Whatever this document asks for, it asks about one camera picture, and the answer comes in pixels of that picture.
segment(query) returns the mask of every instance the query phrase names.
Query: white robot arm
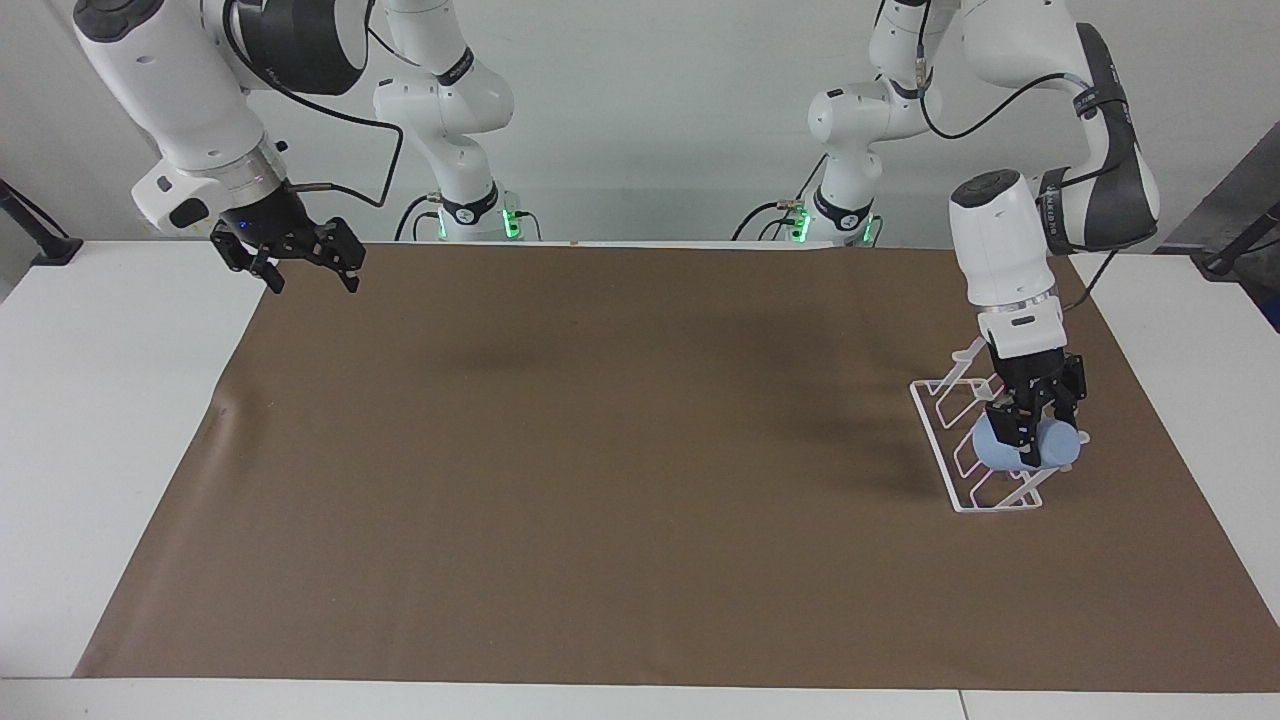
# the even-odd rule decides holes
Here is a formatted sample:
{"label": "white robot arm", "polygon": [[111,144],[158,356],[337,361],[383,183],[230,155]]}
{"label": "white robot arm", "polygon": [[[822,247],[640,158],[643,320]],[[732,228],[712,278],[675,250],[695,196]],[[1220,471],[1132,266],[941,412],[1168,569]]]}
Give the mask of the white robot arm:
{"label": "white robot arm", "polygon": [[[78,0],[73,19],[90,63],[160,149],[160,163],[133,188],[143,215],[166,232],[218,219],[211,240],[227,265],[262,278],[274,292],[284,286],[271,263],[279,259],[330,268],[355,292],[364,246],[342,218],[312,222],[298,193],[342,190],[381,206],[385,190],[383,201],[372,201],[332,183],[292,186],[278,152],[283,143],[269,140],[244,94],[273,87],[308,104],[293,94],[351,90],[365,70],[372,4]],[[397,45],[431,74],[379,87],[375,104],[394,123],[346,118],[402,138],[401,126],[408,128],[431,160],[458,236],[517,237],[518,220],[507,205],[513,196],[494,183],[479,145],[462,137],[511,120],[509,87],[475,60],[452,0],[384,4]]]}
{"label": "white robot arm", "polygon": [[[804,197],[812,218],[808,238],[863,245],[883,174],[870,146],[928,132],[916,81],[920,27],[927,26],[923,61],[928,65],[956,10],[934,9],[927,20],[924,12],[924,0],[882,4],[870,44],[879,76],[823,92],[809,105],[809,132],[826,146],[829,159],[822,182]],[[937,95],[936,90],[929,95],[936,105]]]}
{"label": "white robot arm", "polygon": [[[261,277],[275,292],[284,279],[271,259],[330,268],[355,292],[365,249],[340,218],[312,222],[289,191],[278,147],[246,102],[247,82],[237,78],[248,77],[248,69],[219,51],[228,38],[216,20],[223,5],[216,5],[202,18],[191,0],[76,4],[73,19],[90,63],[160,149],[160,163],[134,186],[133,197],[163,231],[219,218],[211,240],[228,266]],[[307,13],[310,22],[298,23],[298,3],[270,5],[236,8],[236,41],[270,61],[276,82],[330,94],[355,83],[365,50],[352,47],[352,33],[343,28],[352,18],[362,20],[362,13],[328,0],[325,14]],[[285,37],[282,26],[293,33]],[[312,45],[325,51],[311,53]],[[325,60],[310,64],[308,55]]]}
{"label": "white robot arm", "polygon": [[1076,168],[1046,172],[1038,191],[1015,170],[963,184],[951,199],[956,256],[1007,392],[987,415],[1000,442],[1041,464],[1037,427],[1052,410],[1075,424],[1085,393],[1083,361],[1068,354],[1062,305],[1046,255],[1116,250],[1156,231],[1160,195],[1138,147],[1128,101],[1098,32],[1076,24],[1065,1],[886,0],[870,45],[881,76],[814,100],[809,124],[831,163],[805,199],[809,237],[858,245],[882,169],[870,145],[933,131],[941,104],[933,59],[959,14],[963,46],[982,79],[1019,94],[1069,92],[1089,145]]}
{"label": "white robot arm", "polygon": [[383,0],[383,8],[393,42],[421,73],[379,83],[374,110],[403,127],[431,164],[444,210],[442,237],[518,238],[518,200],[494,181],[484,149],[467,137],[511,123],[511,87],[467,46],[453,0]]}

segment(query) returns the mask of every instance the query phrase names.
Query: black stand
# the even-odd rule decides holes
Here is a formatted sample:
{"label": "black stand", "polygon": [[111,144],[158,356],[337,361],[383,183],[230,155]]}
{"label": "black stand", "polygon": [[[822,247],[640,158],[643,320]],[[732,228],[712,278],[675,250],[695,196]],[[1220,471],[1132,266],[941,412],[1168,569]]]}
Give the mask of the black stand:
{"label": "black stand", "polygon": [[1193,254],[1192,261],[1206,274],[1225,277],[1235,269],[1235,261],[1252,250],[1276,225],[1280,225],[1280,202],[1272,205],[1252,225],[1244,228],[1240,237],[1233,240],[1231,245],[1228,245],[1213,255],[1204,252]]}
{"label": "black stand", "polygon": [[40,246],[40,255],[31,261],[32,268],[40,266],[63,266],[72,261],[76,252],[84,245],[83,240],[78,238],[61,238],[49,232],[31,210],[14,196],[12,188],[6,182],[0,179],[0,208],[9,214],[10,218],[18,223],[22,229],[27,231],[27,234],[36,241]]}

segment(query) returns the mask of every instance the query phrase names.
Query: black cable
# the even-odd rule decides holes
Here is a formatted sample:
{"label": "black cable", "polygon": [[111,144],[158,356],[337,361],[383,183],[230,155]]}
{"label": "black cable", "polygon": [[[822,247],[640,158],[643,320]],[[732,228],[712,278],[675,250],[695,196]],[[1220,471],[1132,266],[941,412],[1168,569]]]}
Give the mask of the black cable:
{"label": "black cable", "polygon": [[1266,245],[1260,245],[1257,247],[1252,247],[1249,250],[1245,250],[1244,252],[1240,252],[1240,258],[1244,258],[1245,255],[1253,255],[1254,252],[1262,252],[1263,250],[1268,250],[1271,247],[1275,247],[1276,245],[1280,245],[1280,240],[1272,240],[1271,242],[1268,242]]}
{"label": "black cable", "polygon": [[401,222],[399,222],[399,224],[398,224],[398,225],[396,225],[396,234],[394,234],[394,236],[392,236],[392,241],[393,241],[393,242],[399,242],[399,236],[401,236],[401,233],[403,233],[403,232],[404,232],[404,225],[407,225],[407,224],[408,224],[408,218],[410,218],[410,215],[412,215],[412,214],[413,214],[413,210],[415,210],[415,209],[416,209],[416,208],[417,208],[419,205],[421,205],[421,204],[424,204],[424,202],[429,201],[429,200],[430,200],[431,197],[434,197],[434,196],[435,196],[435,193],[434,193],[434,192],[429,192],[429,193],[426,193],[426,195],[420,195],[420,196],[415,197],[412,202],[410,202],[410,204],[408,204],[408,208],[406,208],[406,209],[404,209],[404,214],[403,214],[403,215],[401,215]]}
{"label": "black cable", "polygon": [[390,161],[390,165],[387,168],[387,182],[383,183],[383,195],[381,195],[381,197],[379,200],[374,200],[374,199],[369,197],[367,195],[364,195],[361,192],[351,190],[349,187],[343,187],[340,184],[334,184],[334,183],[310,183],[310,184],[305,186],[308,190],[305,190],[302,192],[321,192],[321,191],[332,190],[334,192],[342,192],[344,195],[349,195],[352,197],[356,197],[357,200],[361,200],[362,202],[367,202],[369,205],[372,205],[374,208],[383,208],[383,206],[385,206],[387,205],[387,196],[390,193],[390,190],[392,190],[392,179],[396,177],[396,167],[399,164],[401,150],[404,147],[404,129],[401,128],[399,126],[396,126],[396,124],[392,124],[392,123],[384,123],[384,122],[380,122],[380,120],[370,120],[367,118],[357,118],[356,115],[348,115],[346,113],[339,113],[338,110],[333,110],[333,109],[325,108],[324,105],[317,105],[316,102],[312,102],[312,101],[307,100],[306,97],[302,97],[302,96],[294,94],[289,88],[287,88],[283,85],[280,85],[279,82],[276,82],[275,78],[270,77],[266,72],[264,72],[261,68],[259,68],[257,65],[255,65],[253,61],[248,59],[248,55],[244,54],[244,50],[241,49],[239,44],[236,42],[236,35],[232,32],[232,5],[233,5],[233,3],[234,3],[234,0],[224,0],[223,1],[223,35],[227,36],[227,45],[230,46],[232,53],[236,54],[236,58],[238,58],[239,61],[243,63],[246,68],[248,68],[255,76],[257,76],[259,79],[261,79],[269,87],[271,87],[271,90],[275,90],[280,95],[288,97],[289,100],[297,102],[298,105],[302,105],[303,108],[307,108],[310,110],[315,110],[316,113],[321,113],[324,115],[329,115],[330,118],[337,118],[339,120],[346,120],[348,123],[353,123],[353,124],[357,124],[357,126],[365,126],[365,127],[372,127],[372,128],[383,128],[383,129],[389,129],[389,131],[394,131],[396,132],[396,151],[392,152],[392,161]]}
{"label": "black cable", "polygon": [[369,36],[372,37],[375,41],[378,41],[378,44],[383,46],[383,50],[390,53],[392,56],[394,56],[397,60],[399,60],[402,63],[408,63],[410,65],[413,65],[415,68],[421,68],[422,67],[422,65],[419,65],[417,63],[415,63],[413,60],[410,60],[404,55],[401,55],[399,51],[396,50],[394,47],[392,47],[390,45],[388,45],[387,41],[383,40],[383,36],[378,35],[378,32],[374,31],[374,28],[369,28]]}
{"label": "black cable", "polygon": [[[933,9],[933,0],[925,0],[925,3],[924,3],[924,15],[920,19],[920,31],[916,35],[916,55],[920,59],[924,58],[924,31],[925,31],[925,28],[929,24],[929,10],[932,10],[932,9]],[[989,123],[991,120],[996,119],[997,115],[1000,115],[1001,113],[1004,113],[1006,108],[1009,108],[1010,105],[1012,105],[1014,100],[1018,100],[1025,92],[1028,92],[1030,90],[1034,90],[1037,86],[1039,86],[1042,83],[1046,83],[1046,82],[1050,82],[1050,81],[1053,81],[1053,79],[1068,79],[1068,77],[1069,77],[1068,73],[1050,73],[1047,76],[1042,76],[1039,78],[1033,79],[1032,82],[1029,82],[1029,83],[1024,85],[1023,87],[1018,88],[1018,91],[1015,91],[1007,99],[1005,99],[1005,101],[1001,102],[1000,106],[997,106],[989,114],[987,114],[986,118],[983,118],[977,124],[974,124],[969,129],[966,129],[964,132],[960,132],[960,133],[943,132],[943,131],[941,131],[938,128],[938,126],[936,126],[933,123],[933,118],[929,117],[929,106],[925,105],[925,102],[924,102],[924,97],[928,94],[927,92],[928,91],[928,86],[924,86],[924,87],[919,88],[919,92],[920,92],[920,113],[924,114],[924,122],[929,126],[929,129],[933,131],[933,135],[937,135],[942,140],[960,140],[960,138],[968,137],[968,136],[978,132],[979,129],[982,129],[987,123]]]}
{"label": "black cable", "polygon": [[915,46],[924,53],[924,28],[929,26],[929,10],[933,9],[933,0],[924,0],[924,17],[920,18],[920,33],[915,37]]}
{"label": "black cable", "polygon": [[733,231],[733,237],[730,242],[737,242],[737,238],[742,236],[742,231],[746,229],[746,225],[750,224],[751,220],[758,218],[760,213],[768,213],[769,210],[776,210],[777,206],[778,206],[777,202],[765,202],[764,205],[760,205],[755,210],[748,213],[746,219],[742,220],[742,224],[737,225],[737,229]]}
{"label": "black cable", "polygon": [[975,126],[973,126],[972,128],[969,128],[969,129],[966,129],[964,132],[959,132],[959,133],[942,132],[941,129],[938,129],[938,126],[933,124],[933,118],[929,117],[929,106],[924,104],[924,96],[927,95],[925,92],[920,92],[920,111],[924,114],[924,122],[929,126],[929,129],[933,131],[933,135],[941,137],[942,140],[960,140],[963,137],[969,137],[970,135],[973,135],[973,133],[978,132],[979,129],[982,129],[987,123],[989,123],[991,120],[996,119],[996,115],[1004,113],[1006,108],[1009,108],[1010,105],[1012,105],[1014,100],[1018,100],[1024,94],[1027,94],[1027,92],[1029,92],[1032,90],[1036,90],[1037,86],[1039,86],[1042,83],[1046,83],[1046,82],[1048,82],[1051,79],[1065,79],[1065,78],[1066,78],[1066,73],[1050,73],[1047,76],[1041,76],[1041,77],[1033,79],[1032,82],[1029,82],[1029,83],[1024,85],[1023,87],[1018,88],[1018,91],[1015,91],[1012,95],[1010,95],[1007,99],[1005,99],[1005,101],[1001,102],[1000,106],[997,106],[995,110],[992,110],[991,113],[988,113],[986,118],[978,120],[978,123]]}
{"label": "black cable", "polygon": [[54,218],[51,218],[49,215],[49,213],[45,211],[44,208],[41,208],[40,205],[37,205],[33,200],[31,200],[26,195],[23,195],[17,187],[14,187],[14,186],[12,186],[9,183],[5,183],[5,184],[9,187],[9,193],[18,199],[18,202],[22,202],[23,205],[27,206],[28,210],[31,210],[32,213],[40,215],[40,218],[42,220],[45,220],[46,223],[49,223],[49,225],[51,228],[54,228],[55,231],[58,231],[58,234],[63,236],[64,240],[70,240],[72,236],[67,234],[67,231],[63,229],[63,225],[58,224],[58,220],[55,220]]}
{"label": "black cable", "polygon": [[1092,173],[1085,173],[1085,174],[1083,174],[1083,176],[1080,176],[1078,178],[1071,178],[1071,179],[1064,182],[1061,184],[1060,190],[1071,187],[1073,184],[1080,184],[1082,182],[1088,182],[1091,179],[1101,178],[1102,176],[1105,176],[1107,173],[1114,173],[1115,170],[1119,170],[1119,169],[1120,169],[1120,163],[1116,163],[1115,165],[1108,165],[1106,168],[1098,168],[1097,170],[1093,170]]}
{"label": "black cable", "polygon": [[440,214],[436,213],[436,211],[434,211],[434,210],[431,210],[431,211],[422,213],[421,215],[413,218],[413,242],[417,242],[417,223],[421,222],[422,218],[440,219]]}
{"label": "black cable", "polygon": [[521,210],[520,213],[516,213],[516,217],[517,218],[532,218],[534,219],[534,227],[538,229],[538,242],[543,241],[543,224],[540,222],[538,222],[538,215],[530,213],[529,210]]}
{"label": "black cable", "polygon": [[1098,268],[1098,272],[1094,273],[1093,279],[1089,281],[1089,286],[1084,288],[1084,295],[1082,295],[1080,299],[1076,300],[1075,302],[1073,302],[1073,304],[1068,305],[1066,307],[1064,307],[1062,309],[1064,313],[1070,313],[1071,310],[1075,310],[1080,305],[1084,305],[1085,302],[1089,301],[1089,297],[1093,296],[1093,288],[1098,287],[1098,281],[1102,279],[1102,274],[1107,272],[1107,266],[1111,265],[1111,261],[1115,260],[1116,255],[1119,255],[1119,254],[1120,254],[1120,250],[1116,249],[1116,250],[1112,250],[1110,255],[1107,255],[1107,259],[1102,261],[1102,266]]}
{"label": "black cable", "polygon": [[[803,199],[804,199],[804,192],[805,192],[806,190],[809,190],[809,184],[810,184],[810,183],[813,183],[813,178],[818,177],[818,170],[820,170],[820,169],[822,169],[822,164],[823,164],[823,163],[826,163],[828,158],[831,158],[831,155],[829,155],[829,154],[826,154],[826,152],[824,152],[824,154],[822,155],[822,158],[818,158],[818,164],[815,164],[815,165],[813,167],[813,172],[812,172],[812,173],[809,173],[809,179],[804,181],[804,184],[803,184],[803,186],[800,186],[800,192],[797,192],[797,193],[796,193],[796,201],[800,201],[800,200],[803,200]],[[786,214],[786,215],[782,215],[782,219],[783,219],[783,220],[790,220],[790,219],[791,219],[791,213],[792,213],[792,210],[787,210],[787,214]],[[772,237],[772,238],[769,238],[769,240],[771,240],[771,241],[776,241],[776,240],[778,240],[778,233],[780,233],[780,232],[782,232],[782,228],[781,228],[781,227],[778,227],[778,229],[773,231],[773,237]]]}
{"label": "black cable", "polygon": [[755,241],[763,242],[764,233],[769,232],[769,228],[774,225],[777,225],[778,229],[773,231],[773,240],[778,240],[778,233],[782,232],[783,225],[790,225],[790,224],[791,224],[791,218],[782,218],[781,220],[773,220],[772,223],[764,225],[764,229],[760,231],[760,234],[759,237],[755,238]]}

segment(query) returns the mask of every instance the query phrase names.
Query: brown paper mat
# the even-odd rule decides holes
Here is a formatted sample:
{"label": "brown paper mat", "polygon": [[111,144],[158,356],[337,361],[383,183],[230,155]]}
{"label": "brown paper mat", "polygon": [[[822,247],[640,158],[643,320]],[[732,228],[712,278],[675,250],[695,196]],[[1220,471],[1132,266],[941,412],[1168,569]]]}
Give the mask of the brown paper mat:
{"label": "brown paper mat", "polygon": [[950,252],[288,275],[77,676],[1280,691],[1280,629],[1092,306],[1084,461],[973,518],[908,393],[974,333]]}

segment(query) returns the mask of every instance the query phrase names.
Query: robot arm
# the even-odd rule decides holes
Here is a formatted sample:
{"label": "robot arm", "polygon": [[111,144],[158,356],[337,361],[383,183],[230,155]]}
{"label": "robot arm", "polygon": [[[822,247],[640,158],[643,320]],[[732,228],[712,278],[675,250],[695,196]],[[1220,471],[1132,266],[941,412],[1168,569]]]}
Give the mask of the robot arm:
{"label": "robot arm", "polygon": [[520,237],[515,195],[494,181],[484,149],[467,137],[511,123],[511,87],[467,46],[453,0],[383,0],[383,6],[393,42],[421,72],[379,83],[374,110],[403,127],[430,163],[444,208],[442,236]]}
{"label": "robot arm", "polygon": [[[812,218],[808,237],[860,243],[883,174],[870,146],[928,132],[916,73],[920,26],[925,27],[919,58],[929,68],[957,8],[955,3],[934,5],[925,22],[925,0],[884,3],[870,44],[879,77],[820,94],[809,106],[809,131],[826,146],[829,160],[822,182],[805,196]],[[937,91],[929,99],[937,104]]]}
{"label": "robot arm", "polygon": [[1046,246],[1069,254],[1140,242],[1156,232],[1160,195],[1111,54],[1092,26],[1076,24],[1064,3],[1039,0],[965,0],[961,13],[965,55],[978,76],[1010,88],[1059,76],[1046,85],[1071,94],[1089,143],[1082,167],[1044,174],[1038,197],[1019,173],[1004,170],[974,178],[951,199],[956,258],[1006,388],[986,419],[996,441],[1019,450],[1024,468],[1070,462],[1078,445],[1052,461],[1039,442],[1050,434],[1046,423],[1074,429],[1087,395],[1083,360],[1065,351]]}
{"label": "robot arm", "polygon": [[[316,23],[319,29],[310,32],[324,37],[326,31],[330,45],[340,44],[343,5],[326,1],[330,22]],[[270,5],[276,13],[289,9],[288,0]],[[256,23],[241,24],[239,42],[255,38],[252,28],[276,18],[265,6],[259,9]],[[90,63],[160,149],[160,163],[133,188],[152,224],[174,232],[219,218],[212,241],[233,270],[248,270],[279,292],[284,279],[270,260],[306,259],[333,269],[356,291],[365,249],[340,218],[316,224],[289,192],[276,147],[250,110],[236,70],[214,45],[225,45],[220,24],[205,22],[202,29],[197,8],[187,0],[79,0],[73,18]],[[244,47],[252,54],[271,45],[257,37]],[[301,45],[289,47],[301,53]],[[284,47],[273,60],[282,68],[273,70],[280,79],[294,79],[283,69],[289,53]],[[335,67],[349,65],[346,54],[339,56]],[[342,82],[355,82],[362,56],[360,63]]]}
{"label": "robot arm", "polygon": [[965,58],[982,79],[1020,88],[1043,76],[1070,78],[1044,87],[1070,94],[1089,158],[1041,179],[1041,224],[1050,250],[1112,250],[1155,234],[1160,191],[1098,31],[1076,23],[1061,1],[965,0],[961,14]]}

